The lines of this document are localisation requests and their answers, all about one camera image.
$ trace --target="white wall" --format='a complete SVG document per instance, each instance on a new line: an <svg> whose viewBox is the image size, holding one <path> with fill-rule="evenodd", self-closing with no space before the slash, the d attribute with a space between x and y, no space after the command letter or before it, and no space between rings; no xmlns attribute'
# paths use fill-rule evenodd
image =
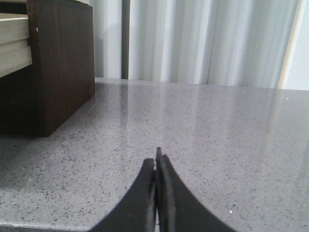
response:
<svg viewBox="0 0 309 232"><path fill-rule="evenodd" d="M309 90L309 2L296 39L295 51L288 73L285 89Z"/></svg>

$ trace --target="wood panel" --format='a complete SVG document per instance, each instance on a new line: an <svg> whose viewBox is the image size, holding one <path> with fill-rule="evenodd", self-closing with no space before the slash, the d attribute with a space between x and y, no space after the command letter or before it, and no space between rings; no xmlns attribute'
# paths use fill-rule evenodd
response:
<svg viewBox="0 0 309 232"><path fill-rule="evenodd" d="M94 95L92 7L27 0L41 135L49 135Z"/></svg>
<svg viewBox="0 0 309 232"><path fill-rule="evenodd" d="M26 1L25 2L9 2L0 0L0 13L10 14L27 14Z"/></svg>
<svg viewBox="0 0 309 232"><path fill-rule="evenodd" d="M32 66L0 78L0 131L38 134L38 108Z"/></svg>

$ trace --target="gray countertop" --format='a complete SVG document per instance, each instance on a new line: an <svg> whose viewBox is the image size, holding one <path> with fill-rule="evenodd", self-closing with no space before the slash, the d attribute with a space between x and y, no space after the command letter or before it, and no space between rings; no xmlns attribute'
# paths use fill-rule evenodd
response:
<svg viewBox="0 0 309 232"><path fill-rule="evenodd" d="M309 91L96 79L48 138L0 135L0 231L85 231L157 146L222 221L309 231Z"/></svg>

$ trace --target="drawer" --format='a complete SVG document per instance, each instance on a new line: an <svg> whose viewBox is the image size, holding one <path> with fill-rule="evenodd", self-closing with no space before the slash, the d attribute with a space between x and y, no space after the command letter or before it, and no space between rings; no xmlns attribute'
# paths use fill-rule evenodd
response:
<svg viewBox="0 0 309 232"><path fill-rule="evenodd" d="M32 63L28 16L0 14L0 77Z"/></svg>

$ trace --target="white curtain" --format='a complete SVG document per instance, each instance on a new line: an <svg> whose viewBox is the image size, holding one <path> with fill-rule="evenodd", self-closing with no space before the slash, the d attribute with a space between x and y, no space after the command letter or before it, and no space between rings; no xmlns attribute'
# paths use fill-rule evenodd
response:
<svg viewBox="0 0 309 232"><path fill-rule="evenodd" d="M120 78L121 0L90 4L96 75ZM131 0L128 77L276 88L296 5L297 0Z"/></svg>

